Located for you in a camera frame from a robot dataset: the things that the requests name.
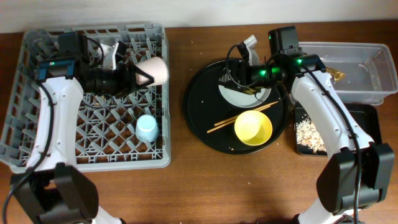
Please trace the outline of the yellow bowl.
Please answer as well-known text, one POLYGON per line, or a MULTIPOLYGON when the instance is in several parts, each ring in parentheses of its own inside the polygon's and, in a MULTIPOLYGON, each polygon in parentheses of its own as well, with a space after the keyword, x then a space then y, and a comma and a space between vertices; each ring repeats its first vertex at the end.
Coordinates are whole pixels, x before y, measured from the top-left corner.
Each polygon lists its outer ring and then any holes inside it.
POLYGON ((264 113, 249 110, 237 117, 234 132, 243 144, 260 146, 270 140, 273 127, 271 120, 264 113))

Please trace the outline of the clear plastic bin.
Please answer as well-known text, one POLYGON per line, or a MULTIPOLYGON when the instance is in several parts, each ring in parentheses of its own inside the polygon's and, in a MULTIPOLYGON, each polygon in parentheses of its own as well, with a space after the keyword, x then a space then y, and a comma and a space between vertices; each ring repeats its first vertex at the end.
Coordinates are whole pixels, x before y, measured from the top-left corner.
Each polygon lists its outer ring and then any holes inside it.
POLYGON ((300 42, 306 54, 317 54, 329 68, 345 74, 333 84, 345 103, 380 105, 397 93, 397 70, 385 44, 300 42))

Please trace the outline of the food scraps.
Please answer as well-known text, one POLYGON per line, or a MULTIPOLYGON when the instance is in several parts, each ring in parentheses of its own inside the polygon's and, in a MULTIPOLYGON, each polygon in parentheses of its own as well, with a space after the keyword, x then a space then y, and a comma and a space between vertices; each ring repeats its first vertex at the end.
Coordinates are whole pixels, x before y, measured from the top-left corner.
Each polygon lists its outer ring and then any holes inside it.
POLYGON ((296 124, 296 142, 301 146, 307 146, 313 153, 326 151, 324 142, 317 131, 313 121, 305 119, 296 124))

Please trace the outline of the wooden chopstick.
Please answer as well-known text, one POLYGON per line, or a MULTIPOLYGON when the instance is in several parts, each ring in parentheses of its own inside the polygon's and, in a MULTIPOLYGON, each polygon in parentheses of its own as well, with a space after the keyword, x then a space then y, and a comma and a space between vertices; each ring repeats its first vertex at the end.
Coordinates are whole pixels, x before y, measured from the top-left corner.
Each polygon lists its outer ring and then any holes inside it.
MULTIPOLYGON (((278 103, 278 101, 275 101, 275 102, 272 102, 272 103, 269 103, 269 104, 266 104, 266 105, 257 107, 257 108, 255 108, 255 109, 253 109, 253 110, 255 110, 255 111, 262 111, 262 110, 264 110, 264 109, 266 109, 266 108, 268 108, 268 107, 271 107, 272 105, 274 105, 274 104, 276 104, 276 103, 278 103)), ((215 126, 219 126, 219 125, 224 124, 224 123, 227 123, 227 122, 229 122, 229 121, 232 121, 232 120, 236 119, 238 116, 239 116, 239 115, 236 115, 236 116, 230 117, 230 118, 228 118, 228 119, 222 120, 222 121, 220 121, 220 122, 217 122, 217 123, 214 124, 214 127, 215 127, 215 126)))
POLYGON ((234 123, 234 122, 236 121, 236 119, 237 119, 237 116, 232 117, 232 118, 230 118, 230 119, 227 119, 227 120, 225 120, 225 121, 222 121, 222 122, 220 122, 219 124, 217 124, 214 128, 209 129, 209 130, 207 131, 207 133, 211 133, 211 132, 216 131, 216 130, 218 130, 218 129, 221 129, 221 128, 223 128, 223 127, 229 125, 229 124, 232 124, 232 123, 234 123))

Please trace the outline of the upper wooden chopstick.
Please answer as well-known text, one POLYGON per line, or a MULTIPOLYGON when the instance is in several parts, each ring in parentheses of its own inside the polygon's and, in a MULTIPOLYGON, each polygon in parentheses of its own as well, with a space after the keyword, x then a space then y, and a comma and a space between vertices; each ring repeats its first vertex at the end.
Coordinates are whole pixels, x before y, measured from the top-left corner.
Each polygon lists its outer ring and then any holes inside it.
MULTIPOLYGON (((257 108, 255 108, 255 109, 253 109, 253 110, 255 110, 255 111, 262 111, 262 110, 264 110, 264 109, 266 109, 266 108, 268 108, 268 107, 271 107, 272 105, 274 105, 274 104, 276 104, 276 103, 278 103, 278 101, 275 101, 275 102, 272 102, 272 103, 269 103, 269 104, 266 104, 266 105, 257 107, 257 108)), ((232 120, 236 119, 238 116, 239 116, 239 115, 236 115, 236 116, 230 117, 230 118, 228 118, 228 119, 222 120, 222 121, 220 121, 220 122, 217 122, 217 123, 214 124, 214 127, 215 127, 215 126, 219 126, 219 125, 224 124, 224 123, 227 123, 227 122, 229 122, 229 121, 232 121, 232 120)))

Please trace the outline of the grey dishwasher rack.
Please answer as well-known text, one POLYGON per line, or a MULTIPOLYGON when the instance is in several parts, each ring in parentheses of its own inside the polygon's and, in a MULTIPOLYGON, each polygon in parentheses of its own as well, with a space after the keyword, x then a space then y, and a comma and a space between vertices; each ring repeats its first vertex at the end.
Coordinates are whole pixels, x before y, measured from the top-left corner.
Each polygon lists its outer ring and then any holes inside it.
MULTIPOLYGON (((88 36, 90 62, 101 58, 99 44, 127 45, 124 63, 153 57, 167 60, 169 43, 161 24, 76 27, 88 36)), ((40 112, 40 91, 32 81, 39 63, 58 52, 65 28, 36 29, 22 39, 16 74, 1 134, 1 162, 23 173, 32 154, 40 112)), ((77 117, 75 157, 81 172, 163 168, 171 161, 169 86, 152 86, 124 98, 107 99, 86 93, 77 117), (136 136, 140 116, 153 116, 159 127, 154 142, 136 136)))

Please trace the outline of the gold snack wrapper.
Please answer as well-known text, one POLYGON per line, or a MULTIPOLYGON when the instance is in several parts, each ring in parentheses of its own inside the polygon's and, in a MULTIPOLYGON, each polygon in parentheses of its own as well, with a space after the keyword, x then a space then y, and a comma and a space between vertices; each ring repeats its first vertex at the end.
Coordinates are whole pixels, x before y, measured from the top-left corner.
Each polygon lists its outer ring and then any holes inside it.
POLYGON ((332 76, 334 82, 339 82, 345 77, 345 74, 343 72, 336 70, 334 68, 327 67, 326 72, 332 76))

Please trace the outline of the blue cup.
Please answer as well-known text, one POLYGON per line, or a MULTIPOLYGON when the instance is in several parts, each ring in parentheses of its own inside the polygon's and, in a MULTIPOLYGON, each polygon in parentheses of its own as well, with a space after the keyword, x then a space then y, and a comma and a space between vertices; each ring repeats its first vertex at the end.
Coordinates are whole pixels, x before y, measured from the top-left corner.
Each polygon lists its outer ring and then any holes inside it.
POLYGON ((156 119, 144 114, 140 116, 136 123, 136 136, 142 142, 154 142, 159 135, 159 127, 156 119))

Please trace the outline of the lower wooden chopstick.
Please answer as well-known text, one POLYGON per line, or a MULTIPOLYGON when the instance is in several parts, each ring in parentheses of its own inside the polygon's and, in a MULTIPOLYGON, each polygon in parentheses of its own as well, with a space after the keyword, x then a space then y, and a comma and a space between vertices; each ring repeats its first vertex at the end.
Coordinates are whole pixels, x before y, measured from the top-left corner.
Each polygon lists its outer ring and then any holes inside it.
POLYGON ((216 130, 218 130, 218 129, 221 129, 221 128, 223 128, 223 127, 229 125, 229 124, 232 124, 232 123, 234 123, 234 122, 236 121, 236 119, 237 119, 237 116, 232 117, 232 118, 230 118, 230 119, 227 119, 227 120, 225 120, 225 121, 222 121, 222 122, 220 122, 219 124, 217 124, 214 128, 209 129, 209 130, 207 131, 207 133, 211 133, 211 132, 216 131, 216 130))

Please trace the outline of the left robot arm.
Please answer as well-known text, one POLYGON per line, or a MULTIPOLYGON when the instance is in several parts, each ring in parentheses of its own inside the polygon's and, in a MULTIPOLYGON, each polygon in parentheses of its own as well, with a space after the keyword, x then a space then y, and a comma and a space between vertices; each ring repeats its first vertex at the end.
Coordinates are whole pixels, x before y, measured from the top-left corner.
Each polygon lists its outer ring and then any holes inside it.
POLYGON ((125 45, 90 65, 91 39, 77 32, 58 37, 54 58, 39 65, 40 114, 34 149, 22 174, 11 177, 15 198, 34 223, 121 223, 99 205, 96 185, 76 166, 76 120, 84 93, 124 97, 163 85, 169 68, 160 57, 126 65, 125 45))

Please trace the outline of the pink cup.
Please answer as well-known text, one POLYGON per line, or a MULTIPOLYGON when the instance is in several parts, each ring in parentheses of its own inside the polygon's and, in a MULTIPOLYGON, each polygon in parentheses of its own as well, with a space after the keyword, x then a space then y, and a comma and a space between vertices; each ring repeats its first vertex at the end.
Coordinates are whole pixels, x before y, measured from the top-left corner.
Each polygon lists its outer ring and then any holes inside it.
POLYGON ((152 84, 148 84, 148 86, 163 85, 169 79, 168 66, 160 57, 153 57, 143 62, 139 62, 136 67, 154 78, 154 82, 152 84))

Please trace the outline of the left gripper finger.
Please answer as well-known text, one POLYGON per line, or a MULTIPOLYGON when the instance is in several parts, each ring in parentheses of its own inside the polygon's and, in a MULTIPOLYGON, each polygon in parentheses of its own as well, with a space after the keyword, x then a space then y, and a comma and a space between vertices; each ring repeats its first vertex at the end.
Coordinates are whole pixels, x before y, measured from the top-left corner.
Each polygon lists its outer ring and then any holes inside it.
POLYGON ((134 84, 135 88, 146 88, 147 86, 151 86, 154 84, 154 79, 146 79, 146 80, 136 80, 136 83, 134 84))
POLYGON ((133 74, 136 76, 136 80, 154 80, 154 77, 143 71, 137 65, 132 66, 133 74))

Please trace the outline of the round black tray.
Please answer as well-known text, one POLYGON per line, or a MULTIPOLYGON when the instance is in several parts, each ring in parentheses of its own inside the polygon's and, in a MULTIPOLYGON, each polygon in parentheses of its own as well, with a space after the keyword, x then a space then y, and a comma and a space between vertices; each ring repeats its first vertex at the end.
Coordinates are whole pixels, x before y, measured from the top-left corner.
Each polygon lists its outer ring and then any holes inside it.
POLYGON ((225 61, 219 60, 199 70, 187 86, 183 97, 183 113, 192 133, 207 146, 227 154, 249 154, 272 144, 287 126, 289 118, 289 97, 284 87, 271 88, 270 95, 257 106, 276 102, 263 113, 272 123, 270 139, 260 146, 248 146, 235 134, 234 125, 229 124, 211 133, 207 131, 222 120, 253 110, 255 106, 242 108, 228 103, 218 88, 218 79, 224 74, 225 61))

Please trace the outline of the black rectangular tray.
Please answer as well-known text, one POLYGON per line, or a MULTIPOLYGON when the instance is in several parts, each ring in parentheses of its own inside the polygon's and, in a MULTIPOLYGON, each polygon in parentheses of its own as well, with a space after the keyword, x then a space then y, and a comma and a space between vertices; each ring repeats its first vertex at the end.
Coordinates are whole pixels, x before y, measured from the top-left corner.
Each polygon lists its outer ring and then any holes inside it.
MULTIPOLYGON (((379 120, 377 115, 377 110, 375 107, 371 105, 361 105, 361 104, 345 104, 349 113, 352 115, 357 124, 368 134, 370 135, 376 144, 382 143, 381 132, 379 128, 379 120)), ((300 104, 296 104, 294 109, 294 121, 296 124, 300 123, 305 119, 310 119, 308 113, 304 110, 304 108, 300 104)), ((307 146, 301 146, 296 142, 296 152, 301 155, 314 155, 314 156, 326 156, 326 151, 318 151, 313 153, 311 149, 307 146)))

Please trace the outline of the grey plate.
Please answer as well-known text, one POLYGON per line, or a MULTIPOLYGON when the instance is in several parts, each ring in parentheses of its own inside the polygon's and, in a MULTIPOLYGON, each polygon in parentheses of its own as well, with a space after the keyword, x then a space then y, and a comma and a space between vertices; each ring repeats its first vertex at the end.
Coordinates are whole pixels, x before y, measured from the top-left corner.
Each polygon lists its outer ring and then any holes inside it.
POLYGON ((252 108, 263 103, 271 93, 270 88, 262 88, 255 95, 247 95, 238 91, 230 90, 224 86, 218 86, 221 96, 231 105, 239 108, 252 108))

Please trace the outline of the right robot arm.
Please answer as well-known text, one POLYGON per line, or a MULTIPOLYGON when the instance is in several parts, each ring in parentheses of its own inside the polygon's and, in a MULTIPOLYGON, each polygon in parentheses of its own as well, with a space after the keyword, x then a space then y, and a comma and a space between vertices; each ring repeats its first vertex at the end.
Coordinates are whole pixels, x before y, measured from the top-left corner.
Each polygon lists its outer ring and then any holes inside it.
POLYGON ((256 38, 235 45, 242 56, 228 68, 223 85, 255 95, 278 84, 305 109, 320 134, 328 163, 317 179, 316 201, 294 216, 294 223, 358 223, 358 213, 383 201, 394 166, 394 151, 376 144, 354 120, 333 88, 333 77, 321 58, 306 54, 294 26, 268 33, 271 57, 260 63, 256 38))

